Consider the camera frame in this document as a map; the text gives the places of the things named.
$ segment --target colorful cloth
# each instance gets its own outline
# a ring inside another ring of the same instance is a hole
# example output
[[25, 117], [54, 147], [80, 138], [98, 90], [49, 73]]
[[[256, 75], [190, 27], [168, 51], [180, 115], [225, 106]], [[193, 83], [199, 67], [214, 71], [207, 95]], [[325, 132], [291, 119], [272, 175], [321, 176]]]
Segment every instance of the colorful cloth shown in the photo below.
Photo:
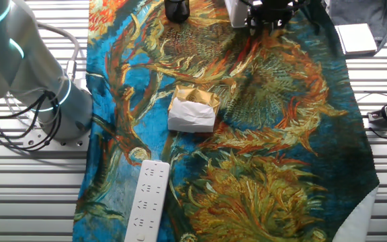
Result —
[[[171, 175], [158, 241], [332, 241], [378, 185], [334, 27], [314, 0], [285, 30], [231, 28], [224, 1], [92, 0], [94, 124], [74, 241], [123, 241], [141, 162]], [[219, 95], [215, 132], [167, 130], [175, 85]]]

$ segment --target black object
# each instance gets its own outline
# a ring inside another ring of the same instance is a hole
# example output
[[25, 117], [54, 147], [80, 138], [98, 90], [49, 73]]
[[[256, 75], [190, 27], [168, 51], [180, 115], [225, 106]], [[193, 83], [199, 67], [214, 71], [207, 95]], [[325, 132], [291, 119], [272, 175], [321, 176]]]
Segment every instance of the black object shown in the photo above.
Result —
[[165, 15], [169, 21], [182, 23], [190, 14], [189, 0], [165, 0]]
[[260, 0], [260, 4], [251, 4], [247, 0], [240, 1], [249, 6], [249, 16], [246, 19], [248, 27], [251, 29], [257, 27], [262, 29], [263, 25], [269, 24], [271, 26], [269, 29], [270, 31], [273, 29], [284, 28], [294, 16], [295, 11], [310, 3], [310, 0]]

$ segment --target power strip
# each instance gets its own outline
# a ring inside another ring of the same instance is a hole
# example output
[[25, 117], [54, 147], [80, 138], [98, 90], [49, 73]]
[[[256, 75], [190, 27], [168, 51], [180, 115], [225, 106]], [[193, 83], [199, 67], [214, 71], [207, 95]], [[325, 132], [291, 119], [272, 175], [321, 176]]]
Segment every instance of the power strip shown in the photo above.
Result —
[[142, 162], [125, 242], [156, 242], [167, 191], [169, 164]]

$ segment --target painted fabric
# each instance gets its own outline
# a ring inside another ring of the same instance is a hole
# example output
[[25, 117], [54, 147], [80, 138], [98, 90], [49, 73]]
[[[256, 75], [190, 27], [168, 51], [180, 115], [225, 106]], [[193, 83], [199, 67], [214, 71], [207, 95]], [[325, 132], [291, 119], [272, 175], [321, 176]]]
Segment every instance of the painted fabric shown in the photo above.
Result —
[[[91, 0], [94, 123], [73, 240], [123, 241], [154, 159], [171, 166], [160, 242], [332, 241], [378, 178], [320, 1], [256, 36], [232, 29], [224, 1], [190, 9], [173, 24], [163, 0]], [[176, 85], [220, 97], [214, 133], [167, 130]]]

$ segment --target metal grating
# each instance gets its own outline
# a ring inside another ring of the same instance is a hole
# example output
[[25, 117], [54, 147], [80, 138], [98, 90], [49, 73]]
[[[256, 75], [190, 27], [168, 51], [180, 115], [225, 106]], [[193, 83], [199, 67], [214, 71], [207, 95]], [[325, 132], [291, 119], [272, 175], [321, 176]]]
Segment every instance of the metal grating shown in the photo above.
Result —
[[[64, 28], [79, 39], [76, 84], [85, 87], [89, 1], [31, 0], [38, 21]], [[40, 30], [47, 47], [65, 67], [73, 45], [69, 40]], [[359, 108], [366, 114], [387, 104], [387, 43], [374, 57], [348, 60], [349, 76]], [[9, 110], [0, 101], [0, 114]], [[25, 128], [17, 120], [1, 125], [13, 134]], [[367, 130], [381, 185], [367, 241], [387, 242], [387, 140]], [[387, 136], [387, 128], [380, 134]], [[73, 213], [85, 171], [86, 153], [58, 152], [51, 155], [19, 156], [0, 145], [0, 241], [71, 241]]]

